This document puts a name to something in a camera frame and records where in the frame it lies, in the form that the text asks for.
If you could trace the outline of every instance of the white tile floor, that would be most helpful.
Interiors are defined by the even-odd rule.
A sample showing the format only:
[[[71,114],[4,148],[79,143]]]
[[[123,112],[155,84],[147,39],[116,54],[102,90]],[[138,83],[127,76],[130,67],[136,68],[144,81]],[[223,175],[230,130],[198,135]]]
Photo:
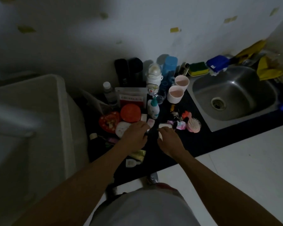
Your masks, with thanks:
[[[283,126],[197,159],[248,194],[283,223]],[[158,171],[158,177],[160,182],[179,190],[200,225],[216,226],[179,165]],[[141,187],[141,181],[134,180],[119,186],[118,193],[131,192]],[[103,195],[98,205],[105,199]],[[85,225],[89,225],[91,216]]]

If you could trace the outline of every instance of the small bottle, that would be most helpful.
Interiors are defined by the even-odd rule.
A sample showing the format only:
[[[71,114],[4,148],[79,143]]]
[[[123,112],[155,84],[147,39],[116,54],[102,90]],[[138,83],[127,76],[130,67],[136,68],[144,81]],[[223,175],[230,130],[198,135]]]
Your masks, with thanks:
[[[104,95],[108,101],[108,104],[113,108],[117,107],[117,95],[115,89],[111,86],[109,82],[103,83]]]
[[[159,106],[158,106],[156,98],[149,100],[147,104],[148,104],[148,114],[149,114],[149,116],[151,116],[151,118],[153,120],[156,120],[158,118],[158,114],[159,114]]]

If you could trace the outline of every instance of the forearm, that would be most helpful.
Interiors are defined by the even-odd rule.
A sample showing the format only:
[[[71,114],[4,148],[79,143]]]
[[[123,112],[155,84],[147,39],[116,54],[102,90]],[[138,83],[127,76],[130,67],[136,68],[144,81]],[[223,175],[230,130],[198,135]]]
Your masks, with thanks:
[[[27,211],[14,226],[83,225],[126,157],[120,145],[60,184]]]
[[[248,195],[212,172],[188,151],[174,156],[208,212],[219,226],[281,225],[273,215]]]

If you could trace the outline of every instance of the hand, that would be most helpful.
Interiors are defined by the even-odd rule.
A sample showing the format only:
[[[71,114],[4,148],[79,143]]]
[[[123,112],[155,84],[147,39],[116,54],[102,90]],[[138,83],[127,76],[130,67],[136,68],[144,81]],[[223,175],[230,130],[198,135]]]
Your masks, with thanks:
[[[144,121],[130,125],[116,145],[122,148],[127,155],[142,149],[147,142],[147,136],[144,134],[149,128],[150,126]]]
[[[179,136],[172,128],[162,127],[158,131],[161,133],[162,139],[159,138],[157,143],[160,149],[168,156],[173,158],[185,151]]]

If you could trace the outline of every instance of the sponge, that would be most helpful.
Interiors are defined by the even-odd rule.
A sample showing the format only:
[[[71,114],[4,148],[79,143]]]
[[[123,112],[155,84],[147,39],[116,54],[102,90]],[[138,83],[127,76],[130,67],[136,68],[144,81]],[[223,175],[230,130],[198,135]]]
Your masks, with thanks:
[[[199,75],[207,74],[208,72],[209,69],[207,68],[204,62],[190,64],[190,69],[189,69],[190,76],[199,76]]]

